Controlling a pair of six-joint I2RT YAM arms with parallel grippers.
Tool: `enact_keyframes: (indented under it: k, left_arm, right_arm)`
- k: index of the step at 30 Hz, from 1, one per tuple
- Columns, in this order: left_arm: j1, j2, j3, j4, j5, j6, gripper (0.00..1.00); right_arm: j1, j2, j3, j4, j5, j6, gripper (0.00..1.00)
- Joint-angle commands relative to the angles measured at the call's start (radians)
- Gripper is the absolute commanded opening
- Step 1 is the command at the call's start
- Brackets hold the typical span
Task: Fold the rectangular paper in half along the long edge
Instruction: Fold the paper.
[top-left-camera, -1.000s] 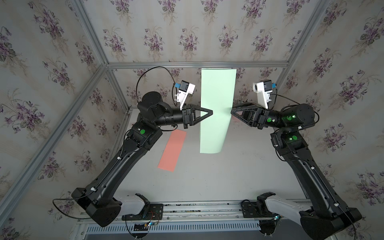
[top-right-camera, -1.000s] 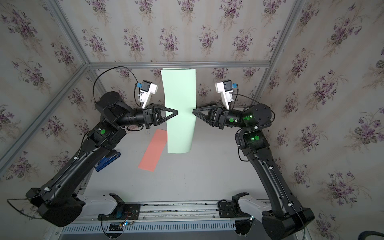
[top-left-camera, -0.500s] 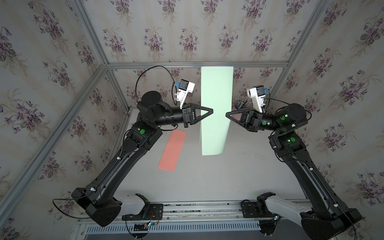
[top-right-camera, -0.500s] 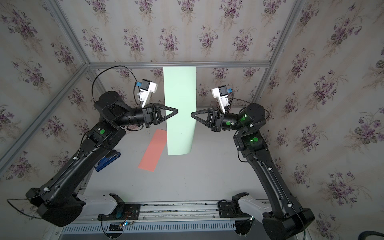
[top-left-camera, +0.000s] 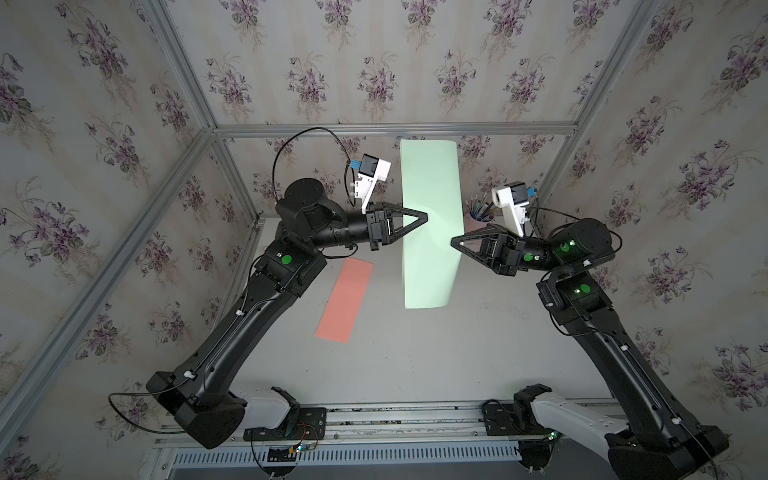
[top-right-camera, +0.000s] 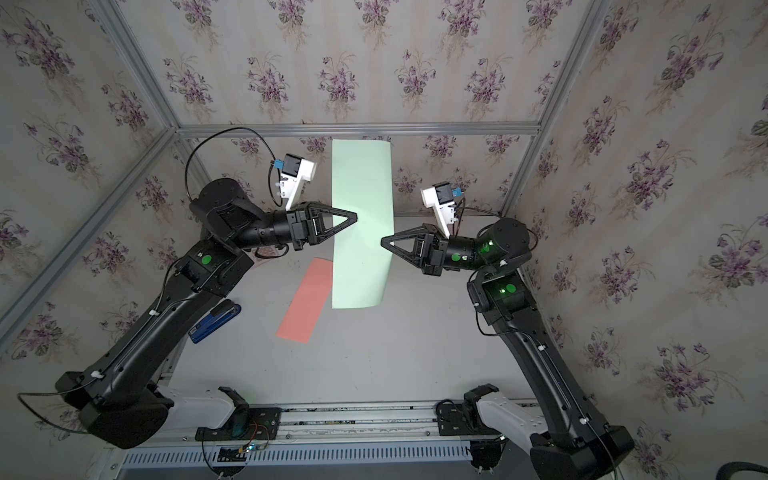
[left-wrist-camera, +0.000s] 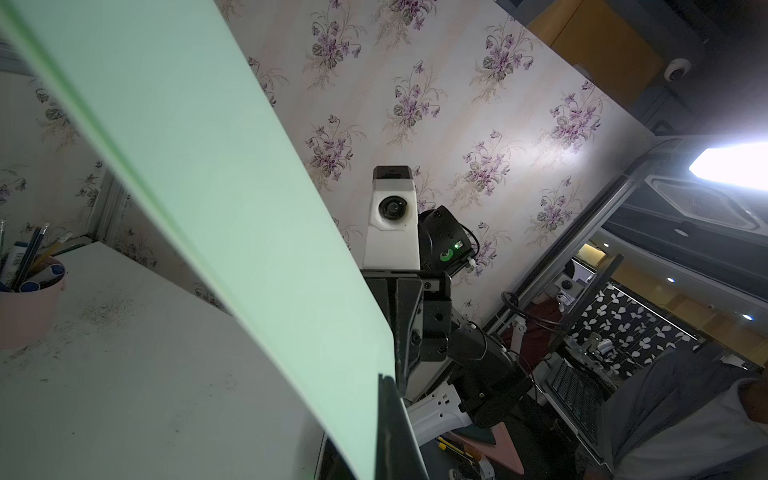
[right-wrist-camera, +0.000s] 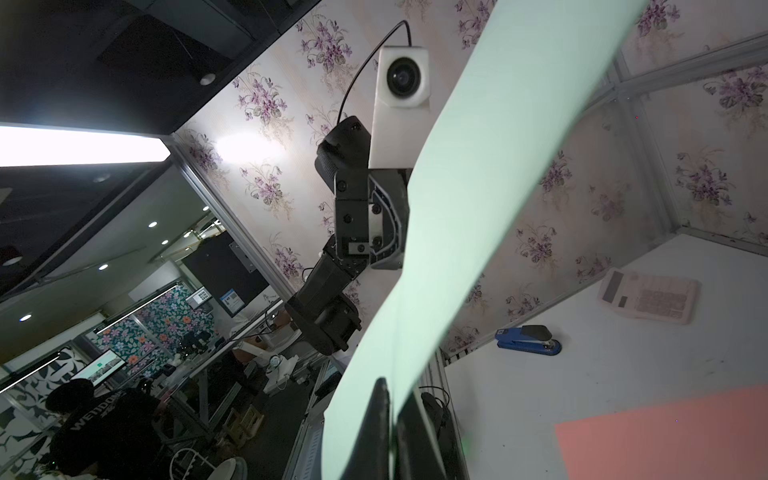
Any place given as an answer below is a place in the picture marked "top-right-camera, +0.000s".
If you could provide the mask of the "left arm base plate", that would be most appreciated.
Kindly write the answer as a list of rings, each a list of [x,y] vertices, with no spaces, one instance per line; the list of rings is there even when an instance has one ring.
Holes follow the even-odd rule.
[[[278,407],[250,407],[248,412],[235,411],[225,424],[217,429],[199,427],[195,433],[198,442],[275,440],[283,410]]]

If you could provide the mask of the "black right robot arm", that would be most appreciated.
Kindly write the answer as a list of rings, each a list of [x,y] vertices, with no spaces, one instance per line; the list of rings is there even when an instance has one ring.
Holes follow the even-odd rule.
[[[382,238],[390,253],[425,275],[468,270],[467,293],[480,333],[503,341],[541,410],[535,416],[491,384],[465,393],[460,405],[435,406],[442,433],[497,433],[529,455],[541,479],[620,478],[632,452],[628,430],[612,425],[586,396],[546,330],[536,300],[521,276],[532,257],[525,224],[502,218],[476,237],[448,238],[424,224]]]

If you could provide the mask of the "green paper sheet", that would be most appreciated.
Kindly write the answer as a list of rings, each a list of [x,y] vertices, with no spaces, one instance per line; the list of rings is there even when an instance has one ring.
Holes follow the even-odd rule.
[[[394,233],[392,146],[334,139],[331,154],[332,206],[357,215],[334,236],[332,307],[374,307],[383,299],[392,261],[381,246]]]

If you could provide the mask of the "pink paper sheet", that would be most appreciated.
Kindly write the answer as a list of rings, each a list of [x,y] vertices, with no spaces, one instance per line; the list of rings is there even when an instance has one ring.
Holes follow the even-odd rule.
[[[332,290],[333,263],[315,258],[276,332],[285,340],[307,344]]]

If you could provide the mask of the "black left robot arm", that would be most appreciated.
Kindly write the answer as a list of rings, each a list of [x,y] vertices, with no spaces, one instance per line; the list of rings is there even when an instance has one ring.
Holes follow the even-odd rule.
[[[207,184],[190,210],[201,221],[201,238],[167,270],[154,303],[87,370],[69,371],[55,384],[86,433],[121,449],[140,445],[166,422],[173,402],[152,385],[153,375],[251,269],[257,248],[299,251],[357,221],[352,211],[318,202],[265,212],[231,178]]]

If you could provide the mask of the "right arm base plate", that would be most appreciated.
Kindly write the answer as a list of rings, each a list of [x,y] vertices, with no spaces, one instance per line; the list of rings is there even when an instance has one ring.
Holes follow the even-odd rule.
[[[441,436],[500,436],[479,418],[479,415],[464,403],[444,399],[434,406],[438,431]]]

